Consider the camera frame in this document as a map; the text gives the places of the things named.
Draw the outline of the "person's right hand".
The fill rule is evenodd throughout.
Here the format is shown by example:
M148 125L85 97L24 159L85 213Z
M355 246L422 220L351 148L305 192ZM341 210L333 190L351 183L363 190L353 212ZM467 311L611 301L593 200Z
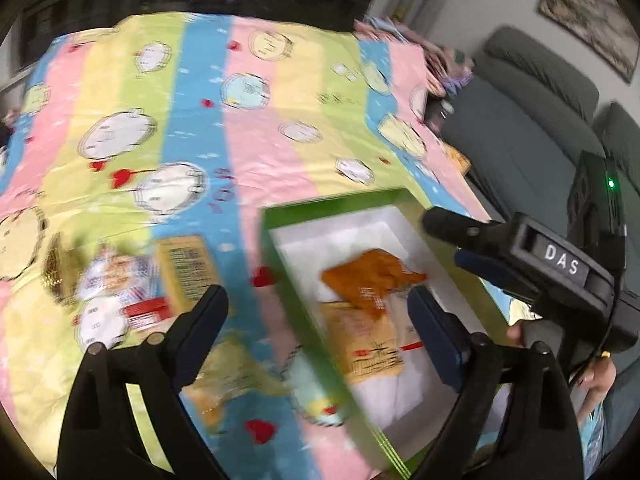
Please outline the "person's right hand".
M562 328L544 320L519 320L506 331L506 336L519 347L529 348L535 336L554 346L564 335ZM616 367L608 356L594 358L583 372L574 374L570 379L570 400L579 425L604 400L616 378Z

